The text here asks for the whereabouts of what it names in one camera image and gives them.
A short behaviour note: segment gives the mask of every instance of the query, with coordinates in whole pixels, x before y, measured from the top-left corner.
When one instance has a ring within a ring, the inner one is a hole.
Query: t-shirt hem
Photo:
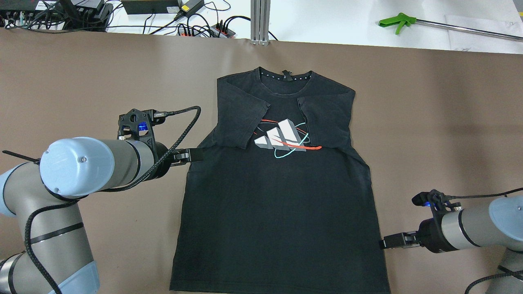
[[[171,291],[231,294],[391,294],[389,291],[339,291],[292,285],[187,280],[173,280],[171,281],[169,289]]]

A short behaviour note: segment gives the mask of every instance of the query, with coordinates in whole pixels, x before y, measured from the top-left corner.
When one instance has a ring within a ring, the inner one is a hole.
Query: white label
[[[178,13],[180,11],[180,7],[178,6],[167,6],[167,13]]]
[[[58,1],[38,1],[38,4],[36,5],[35,10],[46,10],[47,6],[46,3],[49,5],[54,5]]]

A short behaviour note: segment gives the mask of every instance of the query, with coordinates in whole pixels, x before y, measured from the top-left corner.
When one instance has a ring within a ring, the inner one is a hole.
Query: green plastic handle
[[[400,30],[404,25],[407,25],[408,27],[411,26],[411,24],[414,24],[416,22],[415,17],[408,16],[407,14],[404,14],[403,12],[400,12],[397,16],[386,18],[380,20],[380,27],[388,27],[399,24],[396,30],[396,35],[400,34]]]

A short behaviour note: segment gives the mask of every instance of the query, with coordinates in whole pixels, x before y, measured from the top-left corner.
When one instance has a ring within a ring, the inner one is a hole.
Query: neckline
[[[273,95],[273,96],[278,96],[278,97],[293,97],[293,96],[298,96],[298,95],[301,95],[303,92],[305,92],[309,86],[311,85],[312,81],[315,80],[316,78],[316,73],[313,72],[313,71],[308,71],[304,74],[299,74],[299,75],[293,75],[292,78],[293,80],[308,80],[307,83],[301,88],[299,89],[297,92],[295,93],[291,93],[291,94],[282,94],[282,93],[277,93],[277,92],[273,92],[271,89],[269,89],[263,82],[262,82],[262,76],[261,74],[263,73],[264,76],[269,76],[269,77],[273,77],[275,79],[284,79],[283,78],[283,75],[281,74],[277,74],[277,73],[273,73],[271,71],[268,71],[266,69],[264,69],[263,67],[259,66],[258,68],[256,68],[255,70],[253,70],[253,78],[254,80],[256,81],[256,84],[265,92],[267,92],[269,95]]]

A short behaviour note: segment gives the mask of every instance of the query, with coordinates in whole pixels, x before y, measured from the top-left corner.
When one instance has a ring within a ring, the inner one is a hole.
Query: light blue joint cover
[[[100,279],[96,261],[88,263],[86,266],[72,274],[65,281],[58,285],[63,294],[95,294],[100,289]]]
[[[16,214],[12,213],[9,210],[9,208],[7,208],[7,205],[5,204],[5,199],[4,199],[5,184],[7,183],[9,176],[15,171],[15,169],[19,168],[23,164],[25,164],[25,163],[19,164],[15,167],[11,168],[10,170],[6,171],[2,175],[0,175],[0,213],[5,216],[12,217],[12,218],[16,217]]]
[[[523,196],[498,198],[490,203],[488,213],[500,231],[523,241]]]
[[[40,160],[43,183],[54,193],[70,199],[100,190],[111,179],[114,169],[111,149],[89,137],[58,140]]]

